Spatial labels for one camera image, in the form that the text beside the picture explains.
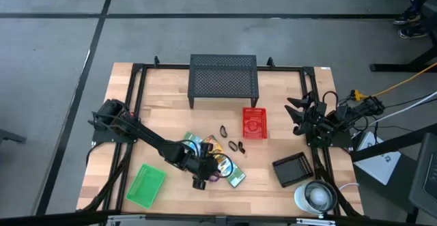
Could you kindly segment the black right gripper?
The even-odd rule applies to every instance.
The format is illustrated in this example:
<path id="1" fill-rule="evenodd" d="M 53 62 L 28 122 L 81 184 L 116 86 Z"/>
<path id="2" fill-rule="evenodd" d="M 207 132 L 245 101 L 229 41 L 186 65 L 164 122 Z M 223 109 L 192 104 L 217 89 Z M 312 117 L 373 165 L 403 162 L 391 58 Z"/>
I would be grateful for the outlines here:
<path id="1" fill-rule="evenodd" d="M 290 115 L 292 121 L 297 124 L 294 127 L 293 133 L 295 135 L 303 135 L 313 132 L 316 128 L 329 129 L 326 125 L 326 118 L 324 116 L 327 104 L 320 103 L 316 99 L 316 94 L 310 91 L 301 99 L 287 98 L 287 101 L 296 108 L 302 108 L 303 111 L 297 111 L 289 105 L 285 105 L 285 109 Z"/>

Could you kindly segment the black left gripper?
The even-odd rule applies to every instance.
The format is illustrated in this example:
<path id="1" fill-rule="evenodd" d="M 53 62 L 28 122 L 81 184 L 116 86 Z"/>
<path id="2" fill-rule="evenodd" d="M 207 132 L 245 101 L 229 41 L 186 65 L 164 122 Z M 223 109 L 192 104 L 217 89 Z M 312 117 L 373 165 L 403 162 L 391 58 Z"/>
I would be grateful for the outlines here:
<path id="1" fill-rule="evenodd" d="M 186 170 L 193 174 L 193 188 L 204 190 L 206 182 L 211 177 L 218 177 L 218 161 L 210 153 L 213 145 L 211 143 L 200 143 L 198 156 L 191 156 L 186 162 Z"/>

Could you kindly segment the black plastic basket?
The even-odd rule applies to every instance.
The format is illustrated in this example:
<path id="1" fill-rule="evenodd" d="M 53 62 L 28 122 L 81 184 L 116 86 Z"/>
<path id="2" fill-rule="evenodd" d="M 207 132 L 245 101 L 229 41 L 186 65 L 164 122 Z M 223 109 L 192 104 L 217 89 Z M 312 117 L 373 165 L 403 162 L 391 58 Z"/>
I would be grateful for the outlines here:
<path id="1" fill-rule="evenodd" d="M 313 170 L 304 152 L 276 160 L 272 166 L 282 188 L 313 177 Z"/>

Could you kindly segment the green plastic basket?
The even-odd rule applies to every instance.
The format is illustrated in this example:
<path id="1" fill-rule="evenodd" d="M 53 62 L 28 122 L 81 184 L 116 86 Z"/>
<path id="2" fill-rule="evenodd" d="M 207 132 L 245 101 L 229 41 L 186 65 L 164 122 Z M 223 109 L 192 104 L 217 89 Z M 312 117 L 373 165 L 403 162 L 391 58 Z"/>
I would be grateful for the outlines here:
<path id="1" fill-rule="evenodd" d="M 127 200 L 143 208 L 149 209 L 152 206 L 165 177 L 166 173 L 164 171 L 147 164 L 142 164 L 127 192 Z"/>

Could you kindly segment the black mesh desk riser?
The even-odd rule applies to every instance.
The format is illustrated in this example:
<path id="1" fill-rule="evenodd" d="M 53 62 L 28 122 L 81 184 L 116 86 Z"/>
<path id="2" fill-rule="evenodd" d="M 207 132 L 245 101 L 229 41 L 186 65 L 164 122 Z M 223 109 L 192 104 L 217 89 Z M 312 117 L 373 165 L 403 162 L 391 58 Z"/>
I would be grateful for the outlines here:
<path id="1" fill-rule="evenodd" d="M 256 56 L 192 54 L 187 96 L 190 108 L 196 98 L 249 98 L 251 106 L 256 107 Z"/>

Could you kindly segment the white desk lamp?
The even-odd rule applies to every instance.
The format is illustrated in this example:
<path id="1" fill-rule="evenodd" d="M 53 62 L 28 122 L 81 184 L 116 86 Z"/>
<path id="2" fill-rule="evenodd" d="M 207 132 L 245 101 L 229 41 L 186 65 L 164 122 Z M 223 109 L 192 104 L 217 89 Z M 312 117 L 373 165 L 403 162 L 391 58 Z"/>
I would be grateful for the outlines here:
<path id="1" fill-rule="evenodd" d="M 305 212 L 321 215 L 334 209 L 338 197 L 329 183 L 314 180 L 300 185 L 295 190 L 294 202 Z"/>

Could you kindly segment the black desk leg bar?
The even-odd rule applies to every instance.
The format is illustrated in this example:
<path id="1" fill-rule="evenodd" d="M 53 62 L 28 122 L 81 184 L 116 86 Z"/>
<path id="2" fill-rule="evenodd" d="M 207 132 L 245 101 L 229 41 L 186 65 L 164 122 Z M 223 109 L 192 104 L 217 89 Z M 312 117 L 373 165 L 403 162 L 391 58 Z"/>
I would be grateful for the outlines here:
<path id="1" fill-rule="evenodd" d="M 353 162 L 357 162 L 385 153 L 395 152 L 404 147 L 408 147 L 421 142 L 421 140 L 427 133 L 437 134 L 437 123 L 404 134 L 402 136 L 389 139 L 380 144 L 366 147 L 365 149 L 359 151 L 350 152 L 350 157 Z"/>

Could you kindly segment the black desk foot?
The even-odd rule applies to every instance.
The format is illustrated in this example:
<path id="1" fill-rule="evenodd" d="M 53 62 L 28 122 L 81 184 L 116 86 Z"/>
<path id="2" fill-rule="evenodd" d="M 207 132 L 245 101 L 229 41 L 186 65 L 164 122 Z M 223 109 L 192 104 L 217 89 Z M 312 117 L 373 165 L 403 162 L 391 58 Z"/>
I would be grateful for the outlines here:
<path id="1" fill-rule="evenodd" d="M 437 72 L 437 64 L 429 64 L 433 59 L 437 59 L 437 45 L 433 45 L 409 63 L 373 63 L 369 65 L 369 69 L 372 72 Z"/>

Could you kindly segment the dark grey office equipment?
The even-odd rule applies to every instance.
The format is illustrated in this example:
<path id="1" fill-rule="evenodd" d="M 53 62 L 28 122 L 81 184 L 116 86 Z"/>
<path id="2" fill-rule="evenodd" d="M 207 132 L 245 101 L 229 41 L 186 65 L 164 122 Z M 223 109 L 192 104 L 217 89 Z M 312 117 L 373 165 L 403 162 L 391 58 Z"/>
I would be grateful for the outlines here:
<path id="1" fill-rule="evenodd" d="M 437 136 L 431 133 L 422 140 L 408 198 L 415 207 L 437 218 Z"/>

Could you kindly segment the red plastic basket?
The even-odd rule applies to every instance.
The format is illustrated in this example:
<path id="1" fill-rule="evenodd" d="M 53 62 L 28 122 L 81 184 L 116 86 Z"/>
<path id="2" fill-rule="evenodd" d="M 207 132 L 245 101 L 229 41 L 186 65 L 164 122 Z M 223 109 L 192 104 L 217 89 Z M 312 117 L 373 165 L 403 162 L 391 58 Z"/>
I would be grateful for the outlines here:
<path id="1" fill-rule="evenodd" d="M 242 109 L 242 137 L 244 139 L 267 139 L 265 108 L 244 107 Z"/>

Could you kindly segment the white equipment box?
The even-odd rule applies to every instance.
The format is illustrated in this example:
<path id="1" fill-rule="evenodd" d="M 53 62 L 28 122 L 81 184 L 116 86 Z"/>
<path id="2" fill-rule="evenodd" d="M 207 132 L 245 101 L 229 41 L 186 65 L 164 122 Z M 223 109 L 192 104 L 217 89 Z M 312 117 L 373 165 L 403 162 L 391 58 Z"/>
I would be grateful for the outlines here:
<path id="1" fill-rule="evenodd" d="M 382 139 L 374 137 L 373 132 L 367 132 L 358 146 L 358 151 L 374 146 L 376 141 L 381 143 Z M 381 184 L 387 185 L 400 157 L 400 152 L 389 152 L 365 160 L 356 161 L 354 165 L 375 178 Z"/>

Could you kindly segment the person's shoe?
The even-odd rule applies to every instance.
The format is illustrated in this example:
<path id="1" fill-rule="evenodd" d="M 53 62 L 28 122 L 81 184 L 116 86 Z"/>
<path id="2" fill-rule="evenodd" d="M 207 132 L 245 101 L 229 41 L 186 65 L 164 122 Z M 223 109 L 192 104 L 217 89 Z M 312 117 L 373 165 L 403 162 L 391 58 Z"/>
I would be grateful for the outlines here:
<path id="1" fill-rule="evenodd" d="M 423 27 L 415 26 L 400 29 L 398 34 L 401 38 L 413 39 L 425 37 L 428 35 L 428 32 Z"/>
<path id="2" fill-rule="evenodd" d="M 393 21 L 394 25 L 402 26 L 421 19 L 421 13 L 414 10 L 406 10 Z"/>

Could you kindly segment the black overhead crossbar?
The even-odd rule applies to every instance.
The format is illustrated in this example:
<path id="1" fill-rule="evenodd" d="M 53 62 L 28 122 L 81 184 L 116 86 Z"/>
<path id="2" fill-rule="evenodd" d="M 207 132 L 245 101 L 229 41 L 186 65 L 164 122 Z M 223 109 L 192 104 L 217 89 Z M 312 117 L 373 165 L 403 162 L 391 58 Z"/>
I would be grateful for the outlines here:
<path id="1" fill-rule="evenodd" d="M 400 223 L 383 221 L 367 217 L 352 218 L 347 216 L 326 215 L 310 216 L 211 216 L 200 214 L 122 214 L 118 210 L 80 211 L 65 214 L 46 214 L 37 216 L 21 216 L 0 218 L 0 226 L 81 226 L 98 223 L 120 222 L 127 220 L 164 220 L 164 221 L 194 221 L 198 223 L 287 223 L 315 226 L 430 226 L 416 223 Z"/>

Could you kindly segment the dark grey furniture foot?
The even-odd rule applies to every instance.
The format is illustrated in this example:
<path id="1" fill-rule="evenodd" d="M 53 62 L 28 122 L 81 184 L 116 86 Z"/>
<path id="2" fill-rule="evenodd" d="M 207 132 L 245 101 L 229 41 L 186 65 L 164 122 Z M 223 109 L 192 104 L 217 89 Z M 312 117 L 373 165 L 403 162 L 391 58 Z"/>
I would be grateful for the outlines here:
<path id="1" fill-rule="evenodd" d="M 14 141 L 16 143 L 24 143 L 27 140 L 26 137 L 22 137 L 13 132 L 8 132 L 6 130 L 0 129 L 0 144 L 3 141 Z"/>

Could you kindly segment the black aluminium table frame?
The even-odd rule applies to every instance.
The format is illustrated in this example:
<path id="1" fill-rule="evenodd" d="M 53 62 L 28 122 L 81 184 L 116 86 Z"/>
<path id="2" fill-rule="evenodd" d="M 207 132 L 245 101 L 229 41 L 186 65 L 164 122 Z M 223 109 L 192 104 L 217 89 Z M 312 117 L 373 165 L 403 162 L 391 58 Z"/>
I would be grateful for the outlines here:
<path id="1" fill-rule="evenodd" d="M 228 136 L 218 141 L 244 172 L 245 179 L 237 187 L 219 180 L 207 183 L 204 190 L 197 190 L 189 172 L 166 163 L 153 147 L 139 141 L 133 145 L 126 185 L 133 183 L 144 164 L 166 174 L 147 212 L 161 216 L 306 216 L 294 202 L 295 187 L 283 188 L 279 184 L 272 163 L 299 152 L 310 155 L 305 138 L 292 132 L 285 104 L 288 98 L 300 98 L 304 90 L 314 89 L 333 105 L 335 85 L 330 68 L 263 67 L 258 73 L 257 104 L 266 110 L 268 136 L 258 140 L 242 137 L 242 110 L 250 105 L 250 100 L 200 98 L 189 104 L 188 76 L 188 66 L 165 64 L 148 66 L 144 73 L 136 75 L 136 81 L 144 83 L 139 111 L 142 123 L 175 141 L 187 132 L 201 138 L 219 136 L 220 127 L 225 127 Z M 241 141 L 243 151 L 230 150 L 229 141 Z"/>

